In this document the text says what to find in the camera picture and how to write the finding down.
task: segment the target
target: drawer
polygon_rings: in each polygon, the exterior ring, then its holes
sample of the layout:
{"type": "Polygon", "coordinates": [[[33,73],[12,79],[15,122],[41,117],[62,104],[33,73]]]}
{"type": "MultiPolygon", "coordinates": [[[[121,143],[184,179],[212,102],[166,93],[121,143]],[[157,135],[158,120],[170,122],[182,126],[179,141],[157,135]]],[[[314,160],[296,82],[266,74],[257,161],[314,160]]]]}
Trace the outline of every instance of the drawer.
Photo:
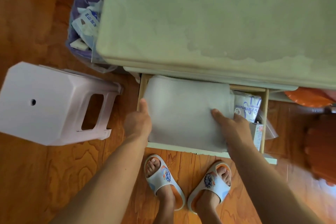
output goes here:
{"type": "MultiPolygon", "coordinates": [[[[142,74],[142,76],[141,76],[139,97],[138,97],[138,107],[139,107],[139,100],[144,96],[148,81],[152,76],[153,75],[151,75],[151,74],[142,74]]],[[[262,88],[262,87],[231,85],[231,84],[230,84],[230,89],[231,90],[238,90],[238,91],[242,91],[242,92],[246,92],[246,93],[251,93],[251,94],[260,96],[261,97],[260,109],[265,114],[265,117],[267,117],[269,89],[262,88]]],[[[262,153],[262,154],[264,154],[265,135],[266,135],[266,126],[263,127],[263,133],[262,133],[261,144],[260,144],[260,153],[262,153]]],[[[173,145],[168,145],[168,144],[148,142],[147,147],[165,149],[165,150],[191,152],[191,153],[195,153],[195,154],[212,155],[212,156],[218,156],[218,157],[223,157],[223,158],[230,158],[229,154],[227,152],[212,152],[212,151],[199,150],[199,149],[193,149],[193,148],[187,148],[187,147],[173,146],[173,145]]],[[[276,162],[277,162],[276,159],[274,159],[274,158],[272,158],[272,157],[270,157],[266,154],[264,154],[264,157],[271,164],[276,164],[276,162]]]]}

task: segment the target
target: orange plastic object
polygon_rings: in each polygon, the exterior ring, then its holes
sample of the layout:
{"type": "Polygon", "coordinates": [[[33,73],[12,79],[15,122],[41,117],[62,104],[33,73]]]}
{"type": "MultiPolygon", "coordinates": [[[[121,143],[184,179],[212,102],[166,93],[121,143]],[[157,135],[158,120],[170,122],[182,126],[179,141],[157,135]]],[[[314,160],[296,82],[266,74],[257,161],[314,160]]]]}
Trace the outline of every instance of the orange plastic object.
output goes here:
{"type": "Polygon", "coordinates": [[[295,103],[307,107],[324,107],[331,105],[334,101],[322,90],[299,87],[294,91],[285,91],[295,103]]]}

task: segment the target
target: white plastic stool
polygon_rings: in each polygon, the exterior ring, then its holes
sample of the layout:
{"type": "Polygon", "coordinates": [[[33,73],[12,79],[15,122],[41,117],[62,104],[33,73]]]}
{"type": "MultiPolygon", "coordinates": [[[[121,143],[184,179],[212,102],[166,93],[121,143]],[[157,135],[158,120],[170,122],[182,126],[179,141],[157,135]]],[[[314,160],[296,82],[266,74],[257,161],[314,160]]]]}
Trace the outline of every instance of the white plastic stool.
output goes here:
{"type": "Polygon", "coordinates": [[[70,71],[20,62],[6,75],[0,93],[0,131],[44,145],[65,145],[110,136],[107,129],[115,82],[70,71]],[[82,130],[93,94],[104,96],[96,126],[82,130]]]}

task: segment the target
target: small box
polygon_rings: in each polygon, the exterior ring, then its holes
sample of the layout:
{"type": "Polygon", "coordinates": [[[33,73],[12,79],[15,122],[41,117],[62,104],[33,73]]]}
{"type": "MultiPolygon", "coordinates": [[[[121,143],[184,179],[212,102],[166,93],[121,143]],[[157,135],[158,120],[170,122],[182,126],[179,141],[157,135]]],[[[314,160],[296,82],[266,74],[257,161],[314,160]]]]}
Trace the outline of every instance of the small box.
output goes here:
{"type": "Polygon", "coordinates": [[[263,124],[260,123],[250,123],[250,130],[252,134],[252,139],[254,146],[260,151],[261,138],[263,136],[263,124]]]}

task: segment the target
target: hand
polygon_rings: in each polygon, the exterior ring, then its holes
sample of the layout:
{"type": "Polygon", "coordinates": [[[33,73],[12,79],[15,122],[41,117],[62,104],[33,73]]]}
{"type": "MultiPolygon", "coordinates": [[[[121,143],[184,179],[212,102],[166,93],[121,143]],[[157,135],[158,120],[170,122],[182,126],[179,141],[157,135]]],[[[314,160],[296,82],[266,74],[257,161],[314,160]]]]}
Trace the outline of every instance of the hand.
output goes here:
{"type": "Polygon", "coordinates": [[[249,122],[242,116],[234,114],[233,120],[226,118],[219,110],[211,110],[212,117],[220,125],[222,135],[226,139],[230,157],[234,158],[239,154],[242,147],[249,147],[256,150],[250,131],[249,122]]]}
{"type": "Polygon", "coordinates": [[[131,112],[126,116],[124,129],[125,136],[141,137],[148,139],[152,131],[152,121],[148,114],[147,102],[144,98],[140,99],[139,111],[131,112]]]}

